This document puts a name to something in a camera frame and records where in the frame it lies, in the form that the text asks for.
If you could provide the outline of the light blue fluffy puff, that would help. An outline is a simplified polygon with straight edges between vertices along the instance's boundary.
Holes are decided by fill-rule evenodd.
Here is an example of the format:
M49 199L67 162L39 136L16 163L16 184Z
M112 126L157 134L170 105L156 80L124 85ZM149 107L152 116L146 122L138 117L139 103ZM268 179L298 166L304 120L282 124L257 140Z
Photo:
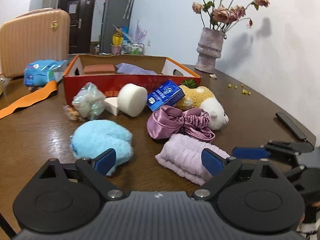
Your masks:
M79 126L71 136L71 149L75 158L96 158L112 148L116 163L106 174L111 176L116 167L128 162L133 156L132 133L110 120L91 120Z

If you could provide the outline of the small snack packet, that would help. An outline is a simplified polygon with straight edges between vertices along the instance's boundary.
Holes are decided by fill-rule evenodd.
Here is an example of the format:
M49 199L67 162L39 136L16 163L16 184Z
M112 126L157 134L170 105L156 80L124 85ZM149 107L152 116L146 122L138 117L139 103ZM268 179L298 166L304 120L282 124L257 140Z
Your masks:
M72 121L82 121L83 120L83 118L81 117L79 112L75 108L71 107L70 105L65 105L63 107L63 110L69 120L72 120Z

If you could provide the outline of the yellow white plush toy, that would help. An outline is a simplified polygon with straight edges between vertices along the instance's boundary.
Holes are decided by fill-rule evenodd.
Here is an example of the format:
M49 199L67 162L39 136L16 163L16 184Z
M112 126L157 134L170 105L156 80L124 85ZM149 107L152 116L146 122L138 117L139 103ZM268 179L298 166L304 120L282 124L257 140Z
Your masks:
M209 128L212 131L220 130L229 123L229 117L223 106L210 89L204 86L188 88L185 85L180 85L180 89L184 92L184 97L176 103L176 108L183 111L191 108L203 109L209 114Z

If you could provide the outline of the white wedge sponge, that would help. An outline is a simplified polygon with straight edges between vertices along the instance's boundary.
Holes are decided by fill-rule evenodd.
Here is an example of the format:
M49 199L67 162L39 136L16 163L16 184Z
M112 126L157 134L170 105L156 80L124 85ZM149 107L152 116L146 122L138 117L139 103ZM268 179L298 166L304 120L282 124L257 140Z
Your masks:
M110 97L104 100L105 110L117 116L119 114L118 108L118 98L117 97Z

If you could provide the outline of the clear bag of cotton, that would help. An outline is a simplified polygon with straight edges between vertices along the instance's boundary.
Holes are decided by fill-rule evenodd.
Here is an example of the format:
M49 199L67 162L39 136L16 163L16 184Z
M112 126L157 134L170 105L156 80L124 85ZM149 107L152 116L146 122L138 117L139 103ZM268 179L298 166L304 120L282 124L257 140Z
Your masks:
M72 100L72 106L82 118L97 119L105 110L106 96L97 86L88 82L82 87Z

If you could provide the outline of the pink satin scrunchie bow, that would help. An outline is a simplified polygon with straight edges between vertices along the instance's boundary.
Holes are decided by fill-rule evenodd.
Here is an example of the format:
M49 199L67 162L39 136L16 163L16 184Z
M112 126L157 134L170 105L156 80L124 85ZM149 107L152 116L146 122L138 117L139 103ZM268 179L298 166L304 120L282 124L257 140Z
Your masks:
M215 139L209 128L210 117L200 108L187 111L172 106L162 106L149 117L146 127L149 136L155 140L168 139L174 134L188 135L204 142Z

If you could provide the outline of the white round sponge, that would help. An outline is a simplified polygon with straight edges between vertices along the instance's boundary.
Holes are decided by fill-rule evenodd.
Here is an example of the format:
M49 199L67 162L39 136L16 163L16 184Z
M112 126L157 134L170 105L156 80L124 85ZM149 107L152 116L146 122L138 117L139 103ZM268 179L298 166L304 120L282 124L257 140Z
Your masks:
M118 93L118 109L131 117L137 117L145 108L147 98L146 88L128 83Z

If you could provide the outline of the layered brown sponge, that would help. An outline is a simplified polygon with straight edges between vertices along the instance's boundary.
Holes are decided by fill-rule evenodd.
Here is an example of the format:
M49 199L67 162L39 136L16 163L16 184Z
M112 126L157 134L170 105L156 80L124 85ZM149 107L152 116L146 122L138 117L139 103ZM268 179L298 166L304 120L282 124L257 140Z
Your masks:
M94 64L84 66L84 75L100 75L100 74L115 74L116 68L112 64Z

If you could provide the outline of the purple knitted cloth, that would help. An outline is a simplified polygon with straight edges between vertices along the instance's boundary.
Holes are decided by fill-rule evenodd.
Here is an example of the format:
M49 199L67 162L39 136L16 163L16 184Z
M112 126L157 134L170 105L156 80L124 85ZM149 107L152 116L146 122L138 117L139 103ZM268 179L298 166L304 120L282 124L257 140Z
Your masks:
M116 70L118 74L132 74L132 75L156 75L157 73L153 70L146 70L140 68L139 66L128 64L128 63L120 63L116 65Z

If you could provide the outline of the orange cardboard box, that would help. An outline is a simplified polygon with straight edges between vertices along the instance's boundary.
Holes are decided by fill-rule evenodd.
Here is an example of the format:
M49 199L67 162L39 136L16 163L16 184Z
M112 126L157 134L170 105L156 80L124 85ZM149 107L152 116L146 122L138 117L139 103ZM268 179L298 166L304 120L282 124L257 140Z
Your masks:
M146 70L153 70L156 75L133 74L100 74L85 75L84 67L97 64L120 63L133 64ZM63 75L65 98L68 105L78 91L88 82L95 84L106 97L116 97L120 89L127 83L133 83L147 89L148 92L171 80L176 84L192 79L197 85L201 76L169 57L148 55L89 55L78 54L68 65Z

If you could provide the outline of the pink textured vase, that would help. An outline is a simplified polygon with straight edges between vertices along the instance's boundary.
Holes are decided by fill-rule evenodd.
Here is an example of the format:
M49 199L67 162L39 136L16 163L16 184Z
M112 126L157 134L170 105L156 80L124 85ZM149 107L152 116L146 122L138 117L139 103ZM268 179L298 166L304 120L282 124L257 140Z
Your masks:
M221 51L225 35L221 31L203 28L197 46L198 59L195 69L201 72L213 74L216 59L221 57Z

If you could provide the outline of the blue wet wipes pack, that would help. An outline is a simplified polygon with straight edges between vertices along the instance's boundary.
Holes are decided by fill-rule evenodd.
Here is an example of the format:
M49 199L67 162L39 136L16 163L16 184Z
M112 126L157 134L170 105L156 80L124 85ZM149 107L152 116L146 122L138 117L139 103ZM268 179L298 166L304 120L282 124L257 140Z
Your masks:
M44 86L49 81L62 80L67 68L67 60L38 60L32 62L24 69L24 85L29 87Z

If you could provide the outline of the pink ribbed suitcase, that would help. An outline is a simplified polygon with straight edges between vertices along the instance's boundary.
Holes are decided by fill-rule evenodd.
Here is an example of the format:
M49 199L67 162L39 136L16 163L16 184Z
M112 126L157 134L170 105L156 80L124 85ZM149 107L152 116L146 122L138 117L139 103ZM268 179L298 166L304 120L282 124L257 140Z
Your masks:
M30 11L1 26L1 74L22 76L25 67L37 60L68 58L69 14L61 9Z

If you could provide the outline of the dark brown door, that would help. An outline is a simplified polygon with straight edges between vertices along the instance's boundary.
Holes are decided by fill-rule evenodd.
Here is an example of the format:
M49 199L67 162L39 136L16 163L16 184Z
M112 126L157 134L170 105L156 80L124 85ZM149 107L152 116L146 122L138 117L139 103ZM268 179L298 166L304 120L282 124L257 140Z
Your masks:
M59 0L57 7L71 19L69 53L89 53L95 0Z

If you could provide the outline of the grey refrigerator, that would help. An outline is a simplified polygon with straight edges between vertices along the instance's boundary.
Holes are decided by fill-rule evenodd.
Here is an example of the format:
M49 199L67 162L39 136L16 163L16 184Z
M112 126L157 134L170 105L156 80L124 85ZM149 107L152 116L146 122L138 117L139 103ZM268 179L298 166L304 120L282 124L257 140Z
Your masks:
M105 0L100 32L100 53L111 53L112 36L117 28L128 31L134 0Z

